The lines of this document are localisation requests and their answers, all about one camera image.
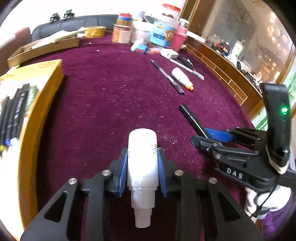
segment purple carpet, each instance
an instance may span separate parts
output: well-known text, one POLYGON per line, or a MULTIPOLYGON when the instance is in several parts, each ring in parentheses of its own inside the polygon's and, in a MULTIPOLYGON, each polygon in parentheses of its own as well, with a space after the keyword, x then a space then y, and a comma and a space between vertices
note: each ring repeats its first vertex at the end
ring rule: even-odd
MULTIPOLYGON (((112 43, 110 39, 84 38, 78 48, 30 62, 62 59, 65 74, 40 145, 39 209, 69 178, 83 180, 106 169, 127 147, 129 132, 137 128, 154 130, 158 147, 165 149, 167 158, 178 168, 203 180, 216 177, 244 206, 244 188, 218 174, 213 159, 190 144, 195 132, 178 109, 180 104, 186 104, 205 127, 253 127, 222 82, 196 57, 182 52, 205 80, 185 72, 194 84, 194 92, 184 88, 185 95, 179 95, 150 59, 169 74, 175 64, 160 55, 132 52, 129 45, 112 43)), ((112 204, 112 240, 174 240, 174 201, 165 205, 157 195, 151 226, 137 229, 130 194, 123 196, 112 204)))

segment white charger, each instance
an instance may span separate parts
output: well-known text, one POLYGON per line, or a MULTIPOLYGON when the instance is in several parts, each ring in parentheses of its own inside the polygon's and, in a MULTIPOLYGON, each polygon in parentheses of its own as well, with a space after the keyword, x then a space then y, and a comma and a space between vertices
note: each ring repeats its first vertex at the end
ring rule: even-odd
POLYGON ((178 58, 178 56, 179 56, 179 54, 176 51, 174 51, 172 49, 165 49, 165 48, 163 48, 160 51, 160 54, 167 59, 178 58))

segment blue gripper pad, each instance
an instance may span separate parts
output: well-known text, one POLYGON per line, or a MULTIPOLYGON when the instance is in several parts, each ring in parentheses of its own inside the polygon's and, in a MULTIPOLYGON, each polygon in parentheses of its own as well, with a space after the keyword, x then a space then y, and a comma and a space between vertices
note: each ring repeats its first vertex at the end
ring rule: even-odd
POLYGON ((166 182, 165 182, 165 169, 163 165, 163 160, 161 159, 161 156, 160 156, 159 148, 157 149, 157 160, 158 160, 159 184, 160 184, 161 192, 165 197, 167 194, 167 188, 166 188, 166 182))
POLYGON ((233 137, 226 131, 218 131, 215 129, 205 128, 214 140, 221 142, 232 141, 233 137))
POLYGON ((122 193, 124 192, 124 188, 126 186, 126 177, 128 173, 128 149, 124 153, 124 158, 122 162, 122 168, 119 175, 119 187, 118 187, 118 196, 121 197, 122 193))

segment tape roll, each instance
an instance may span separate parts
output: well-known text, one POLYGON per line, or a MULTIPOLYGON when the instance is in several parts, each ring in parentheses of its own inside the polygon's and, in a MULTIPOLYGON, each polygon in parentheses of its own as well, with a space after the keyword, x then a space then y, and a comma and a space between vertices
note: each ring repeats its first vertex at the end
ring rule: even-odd
POLYGON ((106 27, 97 26, 97 27, 87 27, 86 28, 86 38, 99 38, 105 36, 106 27))

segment white glue bottle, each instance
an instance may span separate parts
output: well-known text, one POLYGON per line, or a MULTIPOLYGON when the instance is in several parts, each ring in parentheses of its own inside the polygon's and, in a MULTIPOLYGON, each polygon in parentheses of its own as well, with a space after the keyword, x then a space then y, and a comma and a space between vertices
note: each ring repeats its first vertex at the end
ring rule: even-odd
POLYGON ((187 75, 184 74, 184 72, 179 68, 174 68, 172 70, 172 76, 174 76, 174 78, 178 80, 187 90, 194 90, 193 84, 191 83, 187 75))
POLYGON ((128 137, 128 189, 137 228, 150 226, 158 187, 157 137, 150 129, 133 130, 128 137))

